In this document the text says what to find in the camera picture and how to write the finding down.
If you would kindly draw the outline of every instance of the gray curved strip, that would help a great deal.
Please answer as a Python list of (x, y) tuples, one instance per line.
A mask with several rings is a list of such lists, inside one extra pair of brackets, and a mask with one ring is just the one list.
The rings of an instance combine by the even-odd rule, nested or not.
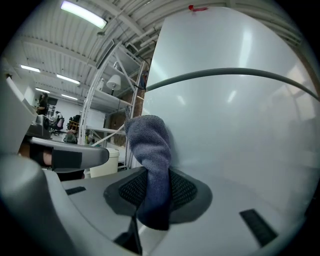
[(300, 90), (306, 92), (307, 94), (311, 95), (317, 101), (320, 102), (318, 96), (314, 92), (310, 91), (308, 88), (304, 87), (300, 83), (293, 81), (285, 76), (267, 72), (267, 71), (262, 71), (262, 70), (252, 69), (252, 68), (242, 68), (242, 67), (214, 68), (214, 69), (206, 69), (206, 70), (178, 75), (178, 76), (163, 80), (161, 82), (157, 82), (153, 85), (150, 85), (149, 87), (147, 87), (147, 91), (150, 92), (154, 89), (171, 85), (177, 82), (189, 80), (189, 79), (210, 77), (210, 76), (220, 76), (220, 75), (249, 75), (249, 76), (256, 76), (256, 77), (263, 77), (263, 78), (278, 80), (299, 88)]

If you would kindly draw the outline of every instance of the white shelving unit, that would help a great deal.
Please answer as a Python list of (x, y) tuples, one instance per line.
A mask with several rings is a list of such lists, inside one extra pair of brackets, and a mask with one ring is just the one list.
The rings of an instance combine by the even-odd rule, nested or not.
[[(94, 134), (97, 134), (96, 132), (103, 132), (105, 135), (116, 132), (116, 130), (113, 129), (93, 127), (87, 125), (88, 111), (93, 102), (93, 96), (95, 96), (94, 101), (104, 102), (106, 106), (110, 107), (117, 106), (117, 110), (115, 112), (123, 111), (124, 108), (130, 107), (130, 116), (133, 116), (138, 92), (138, 88), (135, 87), (134, 84), (138, 85), (140, 83), (140, 77), (144, 66), (144, 61), (141, 62), (131, 52), (125, 49), (125, 47), (122, 45), (122, 42), (119, 42), (114, 46), (114, 48), (102, 62), (101, 66), (97, 69), (90, 89), (88, 91), (87, 97), (84, 101), (82, 115), (79, 123), (79, 145), (85, 144), (86, 130), (91, 130)], [(131, 76), (133, 76), (134, 74), (138, 74), (137, 81), (131, 78)], [(112, 75), (119, 75), (121, 77), (121, 90), (117, 91), (116, 95), (110, 95), (106, 93), (103, 89), (102, 91), (97, 90), (99, 81), (105, 75), (110, 77)], [(117, 98), (117, 95), (123, 94), (125, 91), (128, 90), (133, 91), (131, 103)], [(125, 135), (125, 132), (119, 131), (117, 134)]]

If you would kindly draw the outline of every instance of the ceiling light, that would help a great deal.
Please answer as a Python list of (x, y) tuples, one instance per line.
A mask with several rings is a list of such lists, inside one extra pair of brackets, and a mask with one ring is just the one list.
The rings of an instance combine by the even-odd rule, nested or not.
[(47, 93), (47, 94), (49, 94), (50, 93), (50, 91), (48, 91), (48, 90), (42, 90), (42, 89), (39, 89), (39, 88), (35, 88), (37, 91), (40, 91), (40, 92), (44, 92), (44, 93)]
[(107, 24), (107, 22), (103, 18), (95, 15), (87, 9), (84, 9), (68, 1), (62, 2), (61, 9), (87, 20), (88, 22), (92, 23), (93, 25), (96, 25), (100, 29), (103, 29)]
[(21, 68), (25, 69), (25, 70), (31, 70), (31, 71), (35, 71), (35, 72), (39, 72), (40, 73), (40, 69), (34, 68), (34, 67), (30, 67), (30, 66), (24, 66), (24, 65), (20, 65)]
[(234, 97), (236, 96), (236, 94), (237, 94), (237, 91), (236, 91), (236, 90), (233, 90), (233, 91), (231, 92), (231, 94), (230, 94), (227, 102), (230, 103), (230, 102), (234, 99)]
[(67, 97), (67, 98), (70, 98), (70, 99), (73, 99), (73, 100), (78, 100), (77, 98), (74, 98), (74, 97), (71, 97), (71, 96), (68, 96), (68, 95), (64, 95), (64, 94), (61, 94), (63, 97)]
[(57, 77), (57, 78), (64, 79), (64, 80), (67, 80), (67, 81), (72, 82), (72, 83), (75, 83), (75, 84), (77, 84), (77, 85), (80, 85), (80, 82), (79, 82), (79, 81), (73, 80), (73, 79), (68, 78), (68, 77), (65, 77), (65, 76), (63, 76), (63, 75), (56, 74), (56, 77)]

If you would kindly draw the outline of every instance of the towel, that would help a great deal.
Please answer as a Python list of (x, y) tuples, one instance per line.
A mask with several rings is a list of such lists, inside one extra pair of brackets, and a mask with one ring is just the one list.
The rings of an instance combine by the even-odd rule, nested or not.
[(127, 119), (124, 129), (134, 157), (147, 169), (146, 196), (137, 218), (149, 228), (168, 230), (171, 151), (165, 122), (155, 115), (137, 116)]

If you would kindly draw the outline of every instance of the ceiling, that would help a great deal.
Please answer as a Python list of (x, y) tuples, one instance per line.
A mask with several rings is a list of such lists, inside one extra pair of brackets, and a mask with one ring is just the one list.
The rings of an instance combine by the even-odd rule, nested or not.
[[(122, 41), (133, 54), (151, 57), (164, 19), (177, 12), (189, 12), (189, 5), (195, 8), (233, 8), (264, 23), (292, 47), (298, 47), (302, 42), (296, 25), (276, 3), (269, 0), (69, 1), (102, 17), (107, 21), (106, 26), (100, 29), (61, 10), (62, 0), (44, 2), (17, 31), (2, 56), (2, 65), (6, 72), (32, 80), (35, 87), (50, 91), (56, 98), (61, 98), (63, 93), (76, 97), (78, 104), (85, 100), (97, 67), (111, 44)], [(147, 36), (137, 39), (149, 30), (151, 32)], [(115, 61), (110, 61), (102, 75), (106, 80), (110, 78), (108, 69), (114, 69)], [(21, 69), (20, 65), (37, 68), (41, 72)], [(137, 63), (130, 58), (124, 59), (123, 65), (131, 77), (137, 74)], [(80, 81), (80, 85), (61, 80), (56, 74)], [(114, 95), (119, 97), (129, 90), (128, 83), (121, 84), (121, 91)], [(91, 107), (106, 113), (116, 110), (112, 104), (98, 98)]]

